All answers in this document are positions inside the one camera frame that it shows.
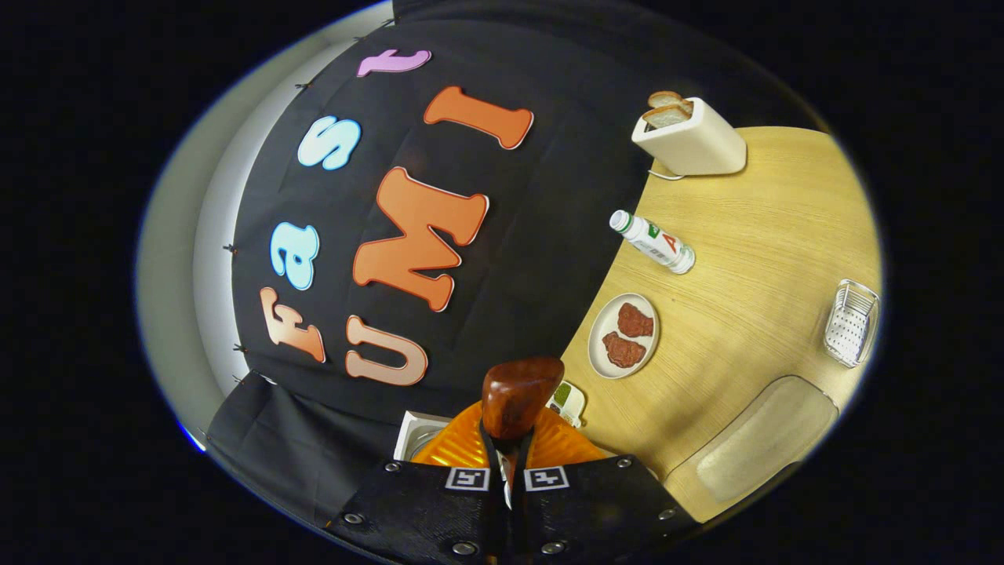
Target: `black cloth backdrop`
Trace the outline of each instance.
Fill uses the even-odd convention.
[[[252,374],[214,418],[209,451],[253,492],[315,527],[391,455],[405,410],[453,416],[479,398],[492,365],[560,356],[620,244],[606,220],[617,208],[633,211],[645,185],[652,158],[630,138],[650,92],[701,96],[736,126],[821,128],[789,90],[739,53],[634,6],[408,4],[397,25],[358,41],[290,103],[261,148],[238,214],[233,293]],[[433,58],[408,72],[355,76],[359,61],[391,48],[402,55],[428,49]],[[523,144],[506,151],[470,127],[423,122],[429,101],[449,85],[531,109]],[[328,114],[361,124],[350,160],[334,171],[300,165],[300,139]],[[401,234],[375,206],[380,182],[395,166],[491,201],[471,245],[458,247],[441,234],[463,257],[445,270],[456,286],[442,313],[351,278],[359,243]],[[272,270],[269,240],[282,221],[313,225],[320,235],[307,291]],[[304,325],[318,327],[326,363],[270,341],[263,287],[275,289],[278,303],[298,311]],[[419,343],[429,355],[425,378],[394,387],[348,377],[344,327],[353,314]],[[366,344],[354,349],[376,362],[401,361]]]

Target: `letter m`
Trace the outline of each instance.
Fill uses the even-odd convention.
[[[453,277],[416,271],[458,266],[461,258],[432,228],[449,233],[457,245],[470,244],[488,212],[488,197],[447,192],[395,167],[376,190],[376,205],[405,235],[359,245],[352,263],[355,284],[383,282],[425,299],[433,312],[443,312],[453,295]]]

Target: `bread slice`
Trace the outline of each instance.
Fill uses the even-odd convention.
[[[690,114],[678,105],[664,105],[650,109],[642,114],[642,118],[653,127],[665,127],[690,119]]]
[[[683,99],[684,99],[683,96],[674,92],[673,90],[660,90],[658,92],[653,92],[651,95],[649,95],[649,105],[652,107],[672,105],[675,102],[679,102]]]
[[[694,102],[684,99],[683,96],[672,90],[660,90],[658,92],[653,92],[652,95],[649,96],[649,105],[654,108],[675,105],[682,108],[687,113],[688,117],[694,114]]]

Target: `black background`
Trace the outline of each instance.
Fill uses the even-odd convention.
[[[997,102],[981,92],[997,73],[999,8],[667,4],[834,126],[887,236],[892,322],[860,403],[815,457],[665,561],[991,561],[1000,442],[980,417],[1001,371],[980,362],[999,330],[978,321],[995,306]],[[5,372],[21,464],[5,489],[13,562],[362,562],[256,500],[181,434],[146,365],[132,279],[147,200],[187,129],[259,63],[363,5],[9,8],[8,213],[24,227],[8,221],[8,347],[27,357]]]

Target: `white wall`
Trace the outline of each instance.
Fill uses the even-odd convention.
[[[230,255],[237,210],[262,143],[306,82],[393,17],[390,0],[302,39],[247,75],[189,130],[154,190],[137,250],[137,309],[154,375],[199,442],[231,375],[248,372],[238,342]]]

